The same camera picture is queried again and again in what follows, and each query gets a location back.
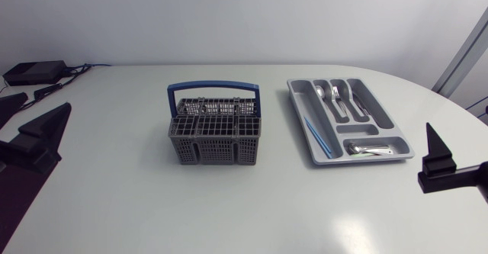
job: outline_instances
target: dishwasher cutlery basket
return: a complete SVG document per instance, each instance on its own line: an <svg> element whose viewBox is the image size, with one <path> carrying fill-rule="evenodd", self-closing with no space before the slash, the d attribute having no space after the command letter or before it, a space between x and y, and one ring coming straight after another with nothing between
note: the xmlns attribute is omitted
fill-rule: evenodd
<svg viewBox="0 0 488 254"><path fill-rule="evenodd" d="M183 98L175 91L203 88L253 91L254 98ZM171 125L169 138L181 164L252 166L256 164L261 135L259 86L244 82L196 81L168 86Z"/></svg>

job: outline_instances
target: gray cutlery tray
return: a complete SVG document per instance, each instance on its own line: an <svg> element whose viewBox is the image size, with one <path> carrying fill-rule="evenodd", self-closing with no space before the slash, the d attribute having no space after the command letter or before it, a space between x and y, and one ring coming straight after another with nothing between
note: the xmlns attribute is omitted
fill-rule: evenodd
<svg viewBox="0 0 488 254"><path fill-rule="evenodd" d="M402 131L360 79L288 79L287 84L315 164L386 162L414 157L415 153ZM316 91L316 85L324 89L323 100ZM333 86L337 86L348 116L334 99ZM364 114L356 101L370 115ZM332 150L331 158L327 157L313 136L305 117ZM358 146L389 145L393 155L354 157L348 151L350 143Z"/></svg>

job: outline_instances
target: black mount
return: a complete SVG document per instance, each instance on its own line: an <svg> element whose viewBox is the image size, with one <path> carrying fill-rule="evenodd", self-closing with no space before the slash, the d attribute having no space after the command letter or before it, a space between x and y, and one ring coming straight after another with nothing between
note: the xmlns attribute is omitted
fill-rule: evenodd
<svg viewBox="0 0 488 254"><path fill-rule="evenodd" d="M429 123L427 142L429 154L423 157L419 172L419 184L424 193L476 186L488 202L488 162L456 169L451 151Z"/></svg>
<svg viewBox="0 0 488 254"><path fill-rule="evenodd" d="M0 128L26 100L25 93L0 98ZM39 173L50 170L61 160L57 150L70 112L65 103L19 127L10 143L0 141L0 169L15 165Z"/></svg>

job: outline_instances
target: metal pole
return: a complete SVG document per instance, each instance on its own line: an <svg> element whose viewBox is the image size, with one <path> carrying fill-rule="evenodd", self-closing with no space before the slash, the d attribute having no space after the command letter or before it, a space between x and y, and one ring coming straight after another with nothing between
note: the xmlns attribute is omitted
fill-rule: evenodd
<svg viewBox="0 0 488 254"><path fill-rule="evenodd" d="M488 8L432 91L449 98L488 48Z"/></svg>

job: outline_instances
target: white table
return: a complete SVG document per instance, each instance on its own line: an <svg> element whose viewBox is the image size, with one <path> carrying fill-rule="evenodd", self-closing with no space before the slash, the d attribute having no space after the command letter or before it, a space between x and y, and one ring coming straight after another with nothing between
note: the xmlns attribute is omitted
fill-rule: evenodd
<svg viewBox="0 0 488 254"><path fill-rule="evenodd" d="M413 159L312 165L286 81L350 76L379 98ZM178 163L167 137L166 87L200 79L259 84L256 166ZM479 191L424 195L417 172L427 153L425 122L459 168L488 160L488 128L403 79L346 66L101 67L13 117L0 139L66 101L63 160L5 253L486 253L488 205Z"/></svg>

